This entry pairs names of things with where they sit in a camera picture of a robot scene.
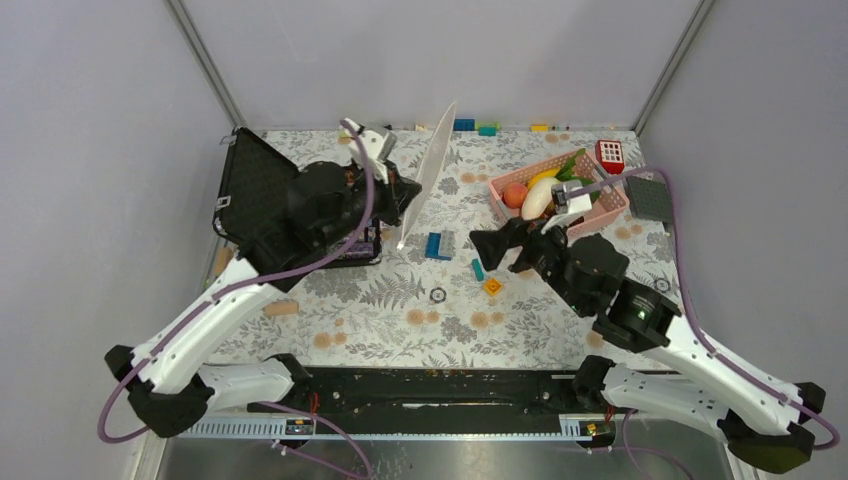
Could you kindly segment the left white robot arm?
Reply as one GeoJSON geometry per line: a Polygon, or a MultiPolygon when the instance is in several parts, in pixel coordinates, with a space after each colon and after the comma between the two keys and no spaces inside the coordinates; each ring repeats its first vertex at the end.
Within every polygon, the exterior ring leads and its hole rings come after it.
{"type": "Polygon", "coordinates": [[[144,429],[169,438],[233,406],[304,407],[311,387],[291,355],[248,365],[211,365],[209,356],[267,303],[343,255],[370,224],[399,225],[421,190],[392,163],[375,172],[285,159],[228,165],[214,219],[218,234],[236,245],[235,257],[160,333],[105,355],[144,429]]]}

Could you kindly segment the peach toy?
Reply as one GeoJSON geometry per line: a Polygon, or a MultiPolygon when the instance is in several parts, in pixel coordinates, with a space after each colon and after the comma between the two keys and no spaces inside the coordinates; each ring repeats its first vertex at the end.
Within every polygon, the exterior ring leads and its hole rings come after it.
{"type": "Polygon", "coordinates": [[[528,194],[528,188],[520,182],[507,184],[502,192],[502,202],[509,209],[520,209],[528,194]]]}

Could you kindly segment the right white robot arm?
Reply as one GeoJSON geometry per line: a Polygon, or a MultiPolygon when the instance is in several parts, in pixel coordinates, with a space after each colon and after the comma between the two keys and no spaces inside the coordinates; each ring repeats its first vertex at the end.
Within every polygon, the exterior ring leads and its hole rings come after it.
{"type": "Polygon", "coordinates": [[[559,227],[512,219],[469,235],[485,270],[506,252],[512,271],[536,272],[602,339],[671,368],[681,382],[632,370],[599,355],[584,359],[572,387],[583,410],[653,413],[724,443],[739,460],[784,474],[807,463],[815,437],[806,423],[824,406],[825,391],[752,366],[693,326],[669,298],[627,277],[628,258],[598,234],[569,241],[559,227]]]}

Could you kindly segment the clear zip top bag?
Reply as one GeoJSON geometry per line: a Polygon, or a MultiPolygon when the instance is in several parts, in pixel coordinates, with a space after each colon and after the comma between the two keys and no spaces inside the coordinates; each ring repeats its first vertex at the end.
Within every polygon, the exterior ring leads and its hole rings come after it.
{"type": "Polygon", "coordinates": [[[408,243],[408,236],[416,225],[426,200],[435,186],[450,147],[453,124],[456,119],[456,102],[453,102],[442,115],[422,156],[415,181],[421,186],[421,192],[406,209],[401,225],[400,237],[396,249],[402,251],[408,243]]]}

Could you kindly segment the white radish toy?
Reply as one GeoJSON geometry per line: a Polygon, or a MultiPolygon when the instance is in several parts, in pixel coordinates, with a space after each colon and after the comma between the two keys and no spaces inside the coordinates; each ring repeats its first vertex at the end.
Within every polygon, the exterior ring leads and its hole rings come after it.
{"type": "Polygon", "coordinates": [[[561,181],[555,177],[545,177],[538,180],[528,190],[521,206],[521,218],[530,221],[541,217],[552,202],[552,189],[559,184],[561,184],[561,181]]]}

